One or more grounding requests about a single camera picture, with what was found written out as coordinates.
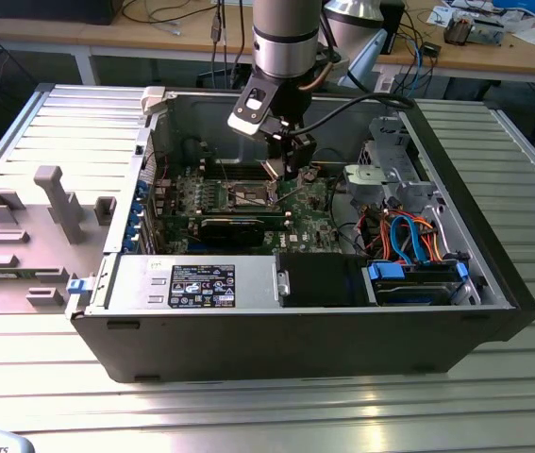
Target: desk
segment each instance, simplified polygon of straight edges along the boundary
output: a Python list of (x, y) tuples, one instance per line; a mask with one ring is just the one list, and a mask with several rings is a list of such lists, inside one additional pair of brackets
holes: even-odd
[[(170, 5), (174, 0), (163, 0)], [(205, 8), (209, 0), (196, 0), (177, 13)], [(478, 79), (513, 80), (535, 82), (535, 46), (511, 35), (505, 37), (502, 46), (469, 44), (463, 47), (445, 44), (443, 29), (420, 22), (427, 14), (425, 8), (439, 3), (436, 0), (409, 0), (410, 15), (416, 28), (425, 39), (442, 46), (435, 76), (453, 76)], [(235, 7), (227, 11), (228, 61), (233, 61), (241, 42), (240, 22)], [(142, 2), (133, 5), (129, 15), (146, 17)], [(244, 8), (246, 47), (242, 62), (251, 61), (252, 10)], [(99, 84), (93, 56), (137, 57), (147, 59), (187, 59), (208, 61), (212, 45), (209, 28), (212, 12), (203, 12), (183, 19), (178, 29), (181, 36), (156, 29), (151, 25), (137, 24), (119, 14), (111, 26), (84, 25), (60, 22), (0, 19), (0, 42), (9, 50), (53, 52), (73, 55), (84, 84)], [(218, 48), (220, 58), (223, 55)], [(379, 84), (385, 86), (391, 77), (407, 71), (412, 56), (402, 40), (397, 40), (393, 52), (378, 58), (376, 71), (381, 72)]]

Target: sticker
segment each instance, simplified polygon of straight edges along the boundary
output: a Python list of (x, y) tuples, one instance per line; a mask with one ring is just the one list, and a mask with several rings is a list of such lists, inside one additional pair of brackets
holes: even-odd
[(173, 309), (236, 306), (235, 266), (172, 266), (169, 305)]

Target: motherboard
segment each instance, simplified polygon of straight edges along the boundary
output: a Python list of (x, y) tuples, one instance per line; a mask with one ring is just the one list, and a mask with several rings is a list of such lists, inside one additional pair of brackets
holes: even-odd
[(211, 170), (202, 162), (157, 182), (161, 253), (341, 252), (328, 209), (332, 181), (318, 169), (304, 168), (288, 181), (257, 168), (241, 172), (213, 162)]

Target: white label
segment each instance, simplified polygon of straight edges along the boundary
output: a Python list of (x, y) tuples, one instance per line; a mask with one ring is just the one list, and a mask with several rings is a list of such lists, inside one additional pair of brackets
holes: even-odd
[(147, 261), (148, 271), (170, 271), (173, 267), (174, 260), (172, 258), (150, 258)]

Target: green circuit board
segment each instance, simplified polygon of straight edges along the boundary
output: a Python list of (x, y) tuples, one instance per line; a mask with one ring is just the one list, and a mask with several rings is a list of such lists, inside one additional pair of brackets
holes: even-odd
[(163, 253), (209, 253), (198, 238), (198, 229), (205, 219), (215, 218), (263, 225), (263, 244), (244, 250), (247, 254), (341, 252), (327, 209), (325, 178), (306, 181), (301, 173), (290, 181), (224, 181), (204, 179), (197, 171), (187, 173), (170, 182), (159, 213)]

